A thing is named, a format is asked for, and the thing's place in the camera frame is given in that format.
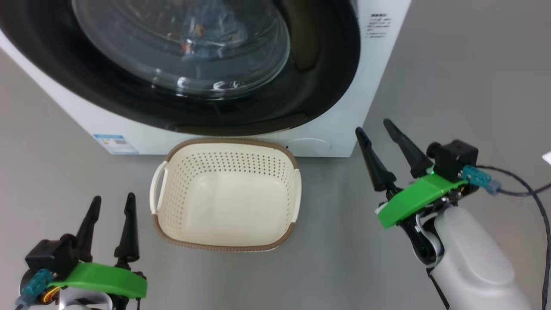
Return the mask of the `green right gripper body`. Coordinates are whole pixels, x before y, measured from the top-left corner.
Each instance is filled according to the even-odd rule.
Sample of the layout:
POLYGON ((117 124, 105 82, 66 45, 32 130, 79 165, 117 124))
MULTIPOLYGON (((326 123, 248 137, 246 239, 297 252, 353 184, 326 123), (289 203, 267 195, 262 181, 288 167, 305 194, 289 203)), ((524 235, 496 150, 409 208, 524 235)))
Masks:
POLYGON ((437 265, 444 246, 436 232, 436 217, 461 199, 466 186, 464 180, 452 183, 436 174, 426 175, 383 203, 377 209, 378 220, 384 229, 401 227, 421 263, 437 265))

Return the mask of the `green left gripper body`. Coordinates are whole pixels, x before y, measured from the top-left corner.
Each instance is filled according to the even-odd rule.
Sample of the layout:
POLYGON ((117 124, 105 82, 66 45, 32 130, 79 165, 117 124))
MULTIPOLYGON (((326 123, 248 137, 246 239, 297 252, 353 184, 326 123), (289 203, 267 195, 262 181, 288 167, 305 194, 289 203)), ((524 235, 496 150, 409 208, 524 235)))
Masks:
POLYGON ((65 279, 54 280, 49 286, 68 286, 129 299, 146 298, 148 290, 147 280, 138 274, 94 262, 79 263, 65 279))

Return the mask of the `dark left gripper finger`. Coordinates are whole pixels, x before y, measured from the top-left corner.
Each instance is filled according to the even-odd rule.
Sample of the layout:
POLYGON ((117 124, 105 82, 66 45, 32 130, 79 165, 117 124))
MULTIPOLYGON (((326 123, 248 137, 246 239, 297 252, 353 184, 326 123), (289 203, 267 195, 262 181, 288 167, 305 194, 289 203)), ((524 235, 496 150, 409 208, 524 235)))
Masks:
POLYGON ((129 270, 129 264, 140 259, 136 197, 132 192, 127 196, 124 214, 125 223, 120 243, 114 251, 114 257, 117 259, 115 267, 129 270))
POLYGON ((75 236, 77 238, 77 255, 82 262, 93 261, 91 244, 94 236, 94 227, 99 219, 101 204, 102 198, 100 196, 95 196, 75 236))

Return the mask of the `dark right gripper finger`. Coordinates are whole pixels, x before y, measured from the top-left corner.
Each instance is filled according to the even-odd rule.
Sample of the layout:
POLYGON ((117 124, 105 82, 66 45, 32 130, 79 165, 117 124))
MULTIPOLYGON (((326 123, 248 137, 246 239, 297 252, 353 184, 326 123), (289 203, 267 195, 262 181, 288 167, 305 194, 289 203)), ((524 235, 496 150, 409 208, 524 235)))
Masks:
POLYGON ((373 189, 376 192, 394 192, 396 176, 388 171, 372 149, 372 142, 360 127, 356 128, 356 139, 368 170, 373 189))
POLYGON ((398 127, 390 120, 385 118, 383 121, 388 135, 394 143, 397 143, 403 155, 411 167, 411 175, 413 178, 421 178, 427 175, 427 170, 433 167, 433 162, 423 153, 419 147, 409 137, 407 137, 398 127))

